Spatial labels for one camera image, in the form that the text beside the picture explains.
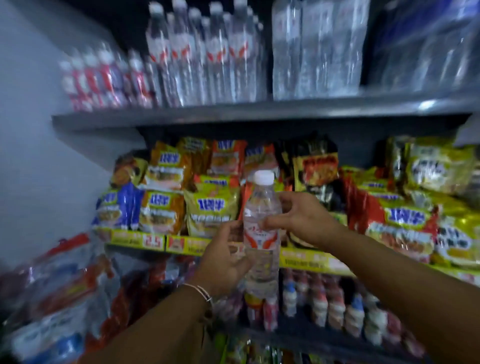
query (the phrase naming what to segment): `hand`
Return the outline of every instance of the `hand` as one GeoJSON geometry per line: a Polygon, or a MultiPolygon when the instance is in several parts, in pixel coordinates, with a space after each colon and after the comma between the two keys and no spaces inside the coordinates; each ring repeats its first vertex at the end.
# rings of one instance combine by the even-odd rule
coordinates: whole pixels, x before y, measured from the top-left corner
{"type": "Polygon", "coordinates": [[[263,230],[285,229],[308,244],[330,252],[335,237],[345,227],[335,220],[320,201],[307,192],[280,192],[283,214],[260,222],[263,230]]]}
{"type": "Polygon", "coordinates": [[[230,254],[227,242],[230,236],[237,235],[241,221],[231,221],[220,225],[215,237],[207,245],[200,264],[189,280],[189,284],[204,288],[212,297],[228,296],[240,279],[253,267],[254,260],[244,256],[237,262],[230,254]]]}

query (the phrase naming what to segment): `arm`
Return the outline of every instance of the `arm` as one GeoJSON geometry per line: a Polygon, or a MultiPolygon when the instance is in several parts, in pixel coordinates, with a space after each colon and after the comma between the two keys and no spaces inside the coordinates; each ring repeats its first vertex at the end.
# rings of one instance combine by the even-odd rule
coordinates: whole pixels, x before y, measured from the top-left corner
{"type": "Polygon", "coordinates": [[[476,363],[480,290],[396,253],[339,224],[304,193],[280,195],[286,213],[263,228],[283,228],[344,262],[425,345],[436,363],[476,363]]]}
{"type": "MultiPolygon", "coordinates": [[[[230,255],[228,237],[239,225],[236,221],[221,225],[189,284],[204,288],[212,297],[226,296],[237,286],[253,266],[247,256],[234,262],[230,255]]],[[[83,357],[80,364],[164,363],[209,307],[195,288],[180,286],[107,347],[83,357]]]]}

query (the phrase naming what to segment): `person's right hand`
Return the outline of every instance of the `person's right hand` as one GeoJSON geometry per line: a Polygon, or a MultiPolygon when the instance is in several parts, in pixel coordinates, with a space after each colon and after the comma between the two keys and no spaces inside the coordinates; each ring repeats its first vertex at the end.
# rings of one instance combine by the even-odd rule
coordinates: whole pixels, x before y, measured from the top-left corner
{"type": "Polygon", "coordinates": [[[280,192],[283,214],[266,217],[263,230],[285,229],[324,252],[345,227],[335,220],[320,201],[307,192],[280,192]]]}

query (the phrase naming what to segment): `silver bracelet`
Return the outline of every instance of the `silver bracelet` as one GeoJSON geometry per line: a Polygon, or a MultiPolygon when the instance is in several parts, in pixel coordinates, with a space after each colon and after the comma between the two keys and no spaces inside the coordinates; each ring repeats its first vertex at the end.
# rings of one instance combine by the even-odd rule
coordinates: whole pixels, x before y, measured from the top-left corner
{"type": "Polygon", "coordinates": [[[205,288],[203,288],[201,286],[194,286],[193,284],[188,284],[188,283],[183,283],[182,286],[192,287],[195,290],[197,290],[197,292],[202,295],[202,297],[205,299],[205,301],[209,302],[210,305],[213,307],[212,296],[210,296],[210,294],[206,291],[205,288]]]}

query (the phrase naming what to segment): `white wall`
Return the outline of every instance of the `white wall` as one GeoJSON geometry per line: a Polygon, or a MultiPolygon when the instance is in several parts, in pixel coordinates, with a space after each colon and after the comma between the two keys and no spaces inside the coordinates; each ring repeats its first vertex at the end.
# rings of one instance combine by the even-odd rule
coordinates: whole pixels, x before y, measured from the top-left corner
{"type": "Polygon", "coordinates": [[[136,130],[59,135],[70,111],[58,60],[114,44],[110,32],[55,0],[0,0],[0,270],[88,229],[115,157],[144,147],[136,130]]]}

